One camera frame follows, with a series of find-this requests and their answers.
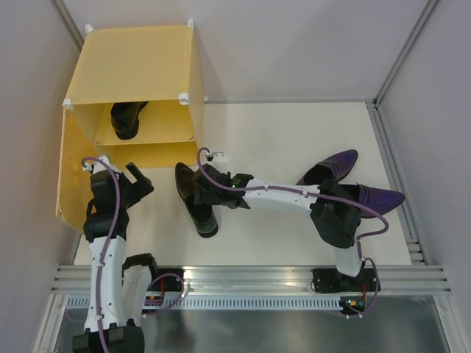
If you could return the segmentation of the purple loafer lower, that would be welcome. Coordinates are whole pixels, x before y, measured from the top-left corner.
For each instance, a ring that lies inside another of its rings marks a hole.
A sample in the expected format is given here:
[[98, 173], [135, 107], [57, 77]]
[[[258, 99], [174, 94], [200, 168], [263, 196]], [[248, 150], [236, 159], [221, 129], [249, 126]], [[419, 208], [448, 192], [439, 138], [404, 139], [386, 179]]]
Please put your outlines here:
[[399, 207], [406, 199], [405, 195], [395, 190], [373, 188], [362, 184], [341, 185], [359, 204], [384, 215]]

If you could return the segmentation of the black pointed loafer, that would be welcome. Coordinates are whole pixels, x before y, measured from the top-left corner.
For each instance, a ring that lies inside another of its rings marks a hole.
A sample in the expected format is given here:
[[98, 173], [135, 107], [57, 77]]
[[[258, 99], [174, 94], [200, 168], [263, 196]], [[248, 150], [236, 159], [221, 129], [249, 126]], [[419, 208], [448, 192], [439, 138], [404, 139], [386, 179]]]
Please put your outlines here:
[[202, 238], [212, 238], [219, 230], [219, 225], [211, 206], [195, 204], [194, 171], [184, 163], [175, 165], [174, 170], [177, 192], [182, 199], [196, 231]]

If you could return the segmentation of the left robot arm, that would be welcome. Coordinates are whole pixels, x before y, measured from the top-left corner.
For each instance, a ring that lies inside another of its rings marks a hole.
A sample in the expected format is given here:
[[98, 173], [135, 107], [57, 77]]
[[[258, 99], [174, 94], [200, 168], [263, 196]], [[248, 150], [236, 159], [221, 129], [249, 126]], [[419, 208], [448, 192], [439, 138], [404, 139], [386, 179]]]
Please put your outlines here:
[[141, 315], [146, 292], [160, 284], [150, 253], [127, 257], [128, 209], [154, 187], [134, 163], [131, 182], [106, 156], [84, 157], [92, 199], [83, 226], [91, 255], [91, 290], [84, 332], [72, 339], [73, 352], [143, 352]]

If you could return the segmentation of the right aluminium frame profile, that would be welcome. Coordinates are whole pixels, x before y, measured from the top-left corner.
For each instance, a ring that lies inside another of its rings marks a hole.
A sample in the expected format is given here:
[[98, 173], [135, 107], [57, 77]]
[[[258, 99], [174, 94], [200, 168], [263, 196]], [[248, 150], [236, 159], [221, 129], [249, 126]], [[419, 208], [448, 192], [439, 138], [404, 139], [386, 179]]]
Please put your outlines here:
[[450, 339], [470, 350], [470, 3], [374, 1], [366, 44], [392, 176], [427, 261], [451, 286]]

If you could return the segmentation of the purple loafer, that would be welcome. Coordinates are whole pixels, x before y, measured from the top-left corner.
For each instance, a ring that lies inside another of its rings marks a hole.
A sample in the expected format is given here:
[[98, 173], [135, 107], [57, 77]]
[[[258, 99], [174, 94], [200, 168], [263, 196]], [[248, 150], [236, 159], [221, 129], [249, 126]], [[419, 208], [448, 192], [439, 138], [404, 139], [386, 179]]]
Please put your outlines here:
[[297, 185], [321, 185], [325, 180], [339, 182], [353, 169], [358, 159], [358, 151], [349, 149], [334, 154], [307, 170]]
[[384, 215], [399, 207], [406, 199], [405, 195], [395, 190], [373, 188], [362, 184], [341, 185], [359, 204]]

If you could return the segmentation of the purple loafer upper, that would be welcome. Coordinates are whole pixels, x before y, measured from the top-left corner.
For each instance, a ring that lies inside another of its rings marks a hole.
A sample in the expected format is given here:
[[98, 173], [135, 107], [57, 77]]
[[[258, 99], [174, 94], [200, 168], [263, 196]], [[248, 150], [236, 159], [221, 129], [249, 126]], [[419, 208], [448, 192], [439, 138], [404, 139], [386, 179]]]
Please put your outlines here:
[[339, 182], [353, 169], [358, 159], [358, 151], [349, 149], [334, 154], [307, 170], [297, 185], [321, 185], [325, 180]]

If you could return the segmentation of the black leather shoe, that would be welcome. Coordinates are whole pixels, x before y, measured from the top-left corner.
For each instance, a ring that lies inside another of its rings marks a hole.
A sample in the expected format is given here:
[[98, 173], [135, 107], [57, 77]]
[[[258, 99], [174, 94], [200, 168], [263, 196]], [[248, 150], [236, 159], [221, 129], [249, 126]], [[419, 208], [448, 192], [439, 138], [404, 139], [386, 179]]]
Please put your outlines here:
[[117, 138], [131, 140], [137, 135], [139, 114], [146, 105], [148, 105], [147, 101], [139, 101], [115, 103], [112, 106], [111, 125]]

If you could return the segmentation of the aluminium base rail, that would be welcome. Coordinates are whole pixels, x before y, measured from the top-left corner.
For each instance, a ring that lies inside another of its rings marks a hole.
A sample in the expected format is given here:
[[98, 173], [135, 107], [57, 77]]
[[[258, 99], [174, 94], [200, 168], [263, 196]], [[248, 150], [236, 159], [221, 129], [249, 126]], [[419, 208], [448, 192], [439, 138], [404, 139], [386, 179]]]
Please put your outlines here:
[[[301, 295], [311, 289], [309, 266], [184, 266], [183, 278], [196, 295]], [[450, 283], [437, 265], [379, 265], [380, 294], [450, 295]], [[89, 265], [61, 265], [52, 284], [54, 294], [87, 294]]]

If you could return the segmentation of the yellow shoe cabinet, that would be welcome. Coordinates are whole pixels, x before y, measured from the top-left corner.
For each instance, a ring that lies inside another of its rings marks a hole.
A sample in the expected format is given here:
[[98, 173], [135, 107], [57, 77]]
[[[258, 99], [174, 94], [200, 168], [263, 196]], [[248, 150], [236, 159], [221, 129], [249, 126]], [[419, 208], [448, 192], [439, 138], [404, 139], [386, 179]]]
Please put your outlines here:
[[[147, 101], [137, 135], [117, 138], [115, 103]], [[103, 106], [95, 146], [118, 166], [193, 165], [202, 145], [205, 92], [192, 26], [94, 29], [86, 36], [63, 102]]]

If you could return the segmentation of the left aluminium frame post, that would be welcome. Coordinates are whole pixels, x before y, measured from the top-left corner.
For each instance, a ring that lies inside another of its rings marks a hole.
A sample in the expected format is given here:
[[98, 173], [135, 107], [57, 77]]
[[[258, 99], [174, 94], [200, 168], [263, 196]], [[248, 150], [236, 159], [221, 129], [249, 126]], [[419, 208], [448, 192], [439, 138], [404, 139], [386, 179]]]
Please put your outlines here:
[[80, 34], [80, 31], [77, 28], [77, 25], [74, 23], [73, 18], [67, 10], [64, 1], [50, 0], [49, 3], [51, 4], [54, 11], [57, 13], [58, 18], [60, 19], [69, 37], [71, 38], [75, 48], [78, 52], [81, 52], [84, 40]]

